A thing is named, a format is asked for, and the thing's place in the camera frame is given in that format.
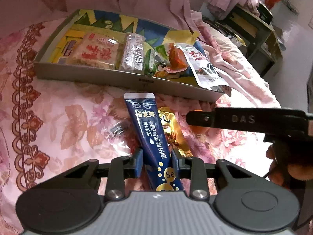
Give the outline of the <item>person's right hand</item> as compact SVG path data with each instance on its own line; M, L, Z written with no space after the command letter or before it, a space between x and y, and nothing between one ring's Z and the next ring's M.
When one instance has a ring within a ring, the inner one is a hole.
M288 164L283 165L278 163L275 156L276 147L274 144L269 146L266 151L266 157L272 160L270 169L268 172L268 178L271 182L282 186L286 189L291 187L288 185L288 178L292 177L299 181L312 180L312 165L300 165L300 164Z

